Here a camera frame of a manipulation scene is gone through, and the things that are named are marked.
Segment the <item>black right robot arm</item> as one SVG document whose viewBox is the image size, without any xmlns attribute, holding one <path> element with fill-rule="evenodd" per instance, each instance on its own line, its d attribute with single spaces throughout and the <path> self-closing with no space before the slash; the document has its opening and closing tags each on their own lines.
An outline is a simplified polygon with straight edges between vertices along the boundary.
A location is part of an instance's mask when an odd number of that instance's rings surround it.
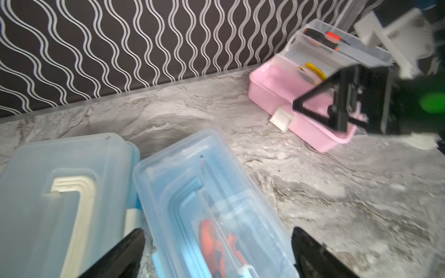
<svg viewBox="0 0 445 278">
<path fill-rule="evenodd" d="M 383 46 L 393 63 L 340 68 L 295 99 L 293 110 L 335 132 L 351 123 L 418 149 L 443 149 L 445 72 L 426 69 L 424 60 L 445 62 L 445 3 L 388 1 L 354 29 L 365 46 Z"/>
</svg>

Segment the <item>light blue front toolbox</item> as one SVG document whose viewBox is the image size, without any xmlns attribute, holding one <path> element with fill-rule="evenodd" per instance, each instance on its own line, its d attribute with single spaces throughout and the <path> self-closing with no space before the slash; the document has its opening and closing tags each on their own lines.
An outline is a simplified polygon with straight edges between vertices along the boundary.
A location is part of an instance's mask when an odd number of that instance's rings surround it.
<svg viewBox="0 0 445 278">
<path fill-rule="evenodd" d="M 226 278 L 296 278 L 290 232 L 215 130 L 207 129 L 140 161 L 133 170 L 160 278 L 212 278 L 199 224 L 211 220 L 224 248 Z M 232 252 L 235 234 L 248 264 Z"/>
</svg>

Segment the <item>pink toolbox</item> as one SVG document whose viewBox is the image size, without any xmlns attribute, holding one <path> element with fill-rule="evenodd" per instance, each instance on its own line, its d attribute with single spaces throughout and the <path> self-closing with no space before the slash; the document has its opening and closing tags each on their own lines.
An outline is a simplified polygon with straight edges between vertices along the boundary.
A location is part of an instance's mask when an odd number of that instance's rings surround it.
<svg viewBox="0 0 445 278">
<path fill-rule="evenodd" d="M 333 32 L 350 45 L 338 43 L 335 51 L 303 34 L 306 28 L 324 34 Z M 363 64 L 389 66 L 394 59 L 380 47 L 365 46 L 359 38 L 320 20 L 313 20 L 297 31 L 285 48 L 250 74 L 248 97 L 270 114 L 270 122 L 283 132 L 293 132 L 318 152 L 327 152 L 351 141 L 357 126 L 348 124 L 346 132 L 336 132 L 292 109 L 293 101 L 322 81 L 302 72 L 298 66 L 310 62 L 327 76 L 343 67 Z"/>
</svg>

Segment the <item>turquoise back toolbox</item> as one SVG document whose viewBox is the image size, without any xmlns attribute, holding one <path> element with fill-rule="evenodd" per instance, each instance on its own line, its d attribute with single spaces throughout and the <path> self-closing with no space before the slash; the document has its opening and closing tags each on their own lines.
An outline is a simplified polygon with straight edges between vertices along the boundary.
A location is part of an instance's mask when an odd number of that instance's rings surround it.
<svg viewBox="0 0 445 278">
<path fill-rule="evenodd" d="M 115 133 L 15 150 L 1 173 L 1 276 L 76 278 L 140 228 L 139 160 Z"/>
</svg>

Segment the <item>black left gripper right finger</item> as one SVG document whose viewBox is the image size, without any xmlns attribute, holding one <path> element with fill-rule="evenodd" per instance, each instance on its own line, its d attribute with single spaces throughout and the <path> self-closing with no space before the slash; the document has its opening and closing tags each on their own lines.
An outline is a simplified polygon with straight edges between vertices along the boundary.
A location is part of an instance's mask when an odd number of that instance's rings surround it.
<svg viewBox="0 0 445 278">
<path fill-rule="evenodd" d="M 359 278 L 357 274 L 330 253 L 300 227 L 294 227 L 292 249 L 295 268 L 301 278 Z"/>
</svg>

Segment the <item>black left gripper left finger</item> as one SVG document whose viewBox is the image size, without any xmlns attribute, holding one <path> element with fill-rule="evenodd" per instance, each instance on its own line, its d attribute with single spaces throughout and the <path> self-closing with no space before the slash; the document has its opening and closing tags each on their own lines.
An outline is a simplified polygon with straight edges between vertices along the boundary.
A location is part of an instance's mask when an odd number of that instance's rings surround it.
<svg viewBox="0 0 445 278">
<path fill-rule="evenodd" d="M 145 244 L 144 231 L 136 228 L 79 277 L 136 278 Z"/>
</svg>

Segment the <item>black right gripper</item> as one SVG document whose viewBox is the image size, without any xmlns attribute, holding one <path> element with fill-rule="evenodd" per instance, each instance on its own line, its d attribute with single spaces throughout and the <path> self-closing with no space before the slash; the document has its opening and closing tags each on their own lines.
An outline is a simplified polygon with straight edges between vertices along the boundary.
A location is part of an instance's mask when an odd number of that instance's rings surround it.
<svg viewBox="0 0 445 278">
<path fill-rule="evenodd" d="M 328 89 L 334 100 L 325 117 L 304 103 Z M 342 68 L 293 101 L 293 110 L 343 132 L 349 123 L 371 134 L 443 133 L 445 73 L 402 79 L 394 67 Z"/>
</svg>

